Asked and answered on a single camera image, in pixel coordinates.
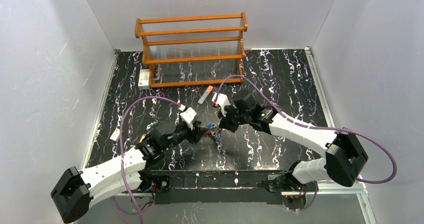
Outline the red white keyring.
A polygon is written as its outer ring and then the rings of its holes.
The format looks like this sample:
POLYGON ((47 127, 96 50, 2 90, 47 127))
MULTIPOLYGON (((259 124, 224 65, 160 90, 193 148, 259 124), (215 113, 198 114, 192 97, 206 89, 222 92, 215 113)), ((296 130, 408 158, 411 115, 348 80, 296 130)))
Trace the red white keyring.
POLYGON ((211 130, 207 130, 204 135, 210 136, 213 138, 216 142, 220 142, 221 140, 221 129, 217 124, 213 124, 214 127, 211 130))

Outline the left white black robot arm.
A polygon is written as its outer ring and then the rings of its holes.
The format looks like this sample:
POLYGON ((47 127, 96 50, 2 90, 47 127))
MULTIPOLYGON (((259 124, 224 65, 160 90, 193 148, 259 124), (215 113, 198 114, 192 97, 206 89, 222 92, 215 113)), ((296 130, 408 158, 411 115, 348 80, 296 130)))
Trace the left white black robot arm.
POLYGON ((184 141, 196 144, 208 129, 195 121, 189 127, 184 121, 162 121, 141 142, 123 156, 90 168, 64 171, 50 196, 63 223, 72 223, 98 202, 130 190, 149 190, 153 177, 147 169, 163 159, 165 152, 184 141))

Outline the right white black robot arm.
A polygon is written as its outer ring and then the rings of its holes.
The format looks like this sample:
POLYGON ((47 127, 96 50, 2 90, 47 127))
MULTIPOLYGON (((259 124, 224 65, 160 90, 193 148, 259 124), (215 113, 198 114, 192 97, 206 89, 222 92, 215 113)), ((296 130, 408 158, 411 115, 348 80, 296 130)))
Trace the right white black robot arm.
POLYGON ((219 108, 219 128, 236 132, 241 125, 269 135, 284 137, 320 155, 319 159, 300 161, 266 184, 275 188, 295 189, 307 183, 332 180, 351 187, 368 161, 358 138, 346 131, 318 130, 315 126, 283 117, 272 106, 262 106, 248 91, 240 91, 232 101, 214 94, 212 103, 219 108))

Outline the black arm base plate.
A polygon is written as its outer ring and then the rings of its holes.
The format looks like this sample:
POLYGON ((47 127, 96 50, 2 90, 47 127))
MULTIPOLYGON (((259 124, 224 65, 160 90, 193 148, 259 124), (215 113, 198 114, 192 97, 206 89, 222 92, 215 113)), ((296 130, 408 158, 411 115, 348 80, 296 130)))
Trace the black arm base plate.
POLYGON ((313 183, 299 184, 282 171, 142 171, 136 197, 151 197, 155 204, 265 202, 304 208, 313 183))

